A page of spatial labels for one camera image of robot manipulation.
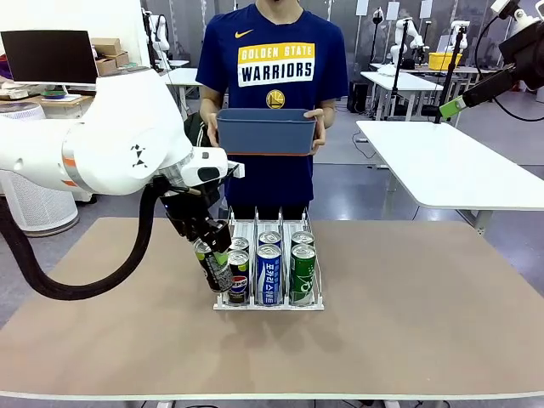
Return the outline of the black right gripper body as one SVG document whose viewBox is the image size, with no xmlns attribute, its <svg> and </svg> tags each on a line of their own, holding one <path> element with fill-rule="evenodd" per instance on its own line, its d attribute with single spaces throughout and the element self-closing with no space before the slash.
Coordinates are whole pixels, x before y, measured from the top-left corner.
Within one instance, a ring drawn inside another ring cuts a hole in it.
<svg viewBox="0 0 544 408">
<path fill-rule="evenodd" d="M 514 65 L 518 81 L 531 90 L 543 86 L 543 22 L 527 26 L 499 45 L 506 66 Z"/>
</svg>

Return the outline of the person's left hand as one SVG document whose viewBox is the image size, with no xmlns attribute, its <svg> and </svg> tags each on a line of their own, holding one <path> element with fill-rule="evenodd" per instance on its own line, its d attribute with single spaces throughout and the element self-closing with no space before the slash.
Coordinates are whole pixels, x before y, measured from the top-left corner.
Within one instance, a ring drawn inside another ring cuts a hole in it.
<svg viewBox="0 0 544 408">
<path fill-rule="evenodd" d="M 318 149 L 326 143 L 326 126 L 325 126 L 325 112 L 323 109 L 314 109 L 309 110 L 304 113 L 304 116 L 307 119 L 312 119 L 315 121 L 314 128 L 314 140 L 312 144 L 312 149 L 310 155 L 314 155 Z"/>
</svg>

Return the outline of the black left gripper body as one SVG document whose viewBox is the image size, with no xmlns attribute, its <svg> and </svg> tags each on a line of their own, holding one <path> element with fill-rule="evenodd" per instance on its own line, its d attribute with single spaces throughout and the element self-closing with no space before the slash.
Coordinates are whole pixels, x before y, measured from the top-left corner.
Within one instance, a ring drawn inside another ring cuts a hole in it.
<svg viewBox="0 0 544 408">
<path fill-rule="evenodd" d="M 212 217 L 209 209 L 219 200 L 221 182 L 208 182 L 196 187 L 173 186 L 163 195 L 167 217 L 183 236 L 184 227 L 192 227 L 202 241 L 219 237 L 231 238 L 229 226 Z"/>
</svg>

